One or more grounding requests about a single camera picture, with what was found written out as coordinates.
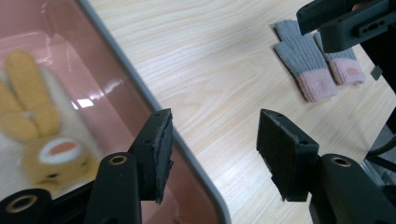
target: glove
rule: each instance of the glove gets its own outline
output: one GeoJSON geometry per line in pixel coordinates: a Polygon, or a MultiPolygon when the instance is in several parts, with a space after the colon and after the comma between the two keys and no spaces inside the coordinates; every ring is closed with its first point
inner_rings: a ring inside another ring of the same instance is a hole
{"type": "Polygon", "coordinates": [[[334,96],[337,88],[314,37],[301,35],[297,21],[280,21],[276,31],[281,42],[275,51],[297,79],[308,102],[314,103],[334,96]]]}
{"type": "Polygon", "coordinates": [[[315,40],[324,58],[329,63],[332,74],[338,84],[357,84],[363,83],[366,80],[352,49],[346,49],[337,53],[325,53],[319,32],[315,34],[315,40]]]}

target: stuffed toy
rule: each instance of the stuffed toy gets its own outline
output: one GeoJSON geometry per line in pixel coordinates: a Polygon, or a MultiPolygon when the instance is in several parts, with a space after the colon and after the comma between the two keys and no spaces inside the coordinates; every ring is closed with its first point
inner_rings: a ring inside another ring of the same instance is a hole
{"type": "Polygon", "coordinates": [[[24,50],[10,52],[4,66],[7,78],[0,81],[0,131],[2,137],[9,138],[5,141],[9,146],[15,146],[15,150],[23,147],[21,167],[30,185],[57,195],[79,182],[93,180],[99,156],[93,155],[92,148],[80,139],[67,135],[73,130],[66,123],[69,120],[73,123],[73,119],[78,123],[77,133],[91,141],[85,128],[80,127],[82,122],[74,115],[73,108],[58,110],[52,101],[51,93],[54,98],[64,99],[62,107],[65,104],[71,107],[70,101],[59,92],[61,88],[52,85],[50,91],[47,87],[49,81],[54,83],[53,74],[38,67],[33,56],[24,50]]]}

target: toy ear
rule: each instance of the toy ear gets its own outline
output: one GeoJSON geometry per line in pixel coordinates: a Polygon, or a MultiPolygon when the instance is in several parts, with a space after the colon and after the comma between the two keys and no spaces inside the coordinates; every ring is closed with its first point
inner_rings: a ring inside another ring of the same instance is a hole
{"type": "Polygon", "coordinates": [[[89,158],[89,169],[87,171],[87,174],[85,174],[86,178],[89,180],[93,180],[96,178],[96,175],[98,173],[98,169],[99,169],[99,161],[93,159],[93,158],[89,158]]]}
{"type": "MultiPolygon", "coordinates": [[[[14,50],[8,54],[5,67],[17,102],[23,110],[30,112],[29,119],[39,134],[57,134],[60,125],[59,115],[33,56],[24,50],[14,50]]],[[[21,109],[10,112],[21,112],[21,109]]]]}
{"type": "Polygon", "coordinates": [[[22,106],[8,86],[0,81],[0,127],[8,136],[26,142],[38,137],[35,124],[22,114],[22,106]]]}

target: robotic arm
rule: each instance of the robotic arm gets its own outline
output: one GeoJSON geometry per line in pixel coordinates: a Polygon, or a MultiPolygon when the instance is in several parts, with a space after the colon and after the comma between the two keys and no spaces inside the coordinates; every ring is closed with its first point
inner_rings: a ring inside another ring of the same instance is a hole
{"type": "Polygon", "coordinates": [[[301,33],[319,29],[323,48],[332,53],[361,44],[396,90],[396,0],[315,0],[297,12],[301,33]]]}
{"type": "Polygon", "coordinates": [[[396,223],[395,200],[385,189],[381,192],[350,158],[320,157],[318,143],[286,116],[261,110],[256,148],[283,200],[305,202],[312,194],[315,224],[396,223]]]}

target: toy face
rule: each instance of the toy face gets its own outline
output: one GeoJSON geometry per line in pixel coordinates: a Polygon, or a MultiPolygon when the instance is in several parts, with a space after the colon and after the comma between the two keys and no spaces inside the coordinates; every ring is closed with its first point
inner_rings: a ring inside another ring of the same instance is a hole
{"type": "Polygon", "coordinates": [[[86,148],[71,138],[44,137],[27,144],[22,165],[40,188],[57,191],[88,173],[92,160],[86,148]]]}

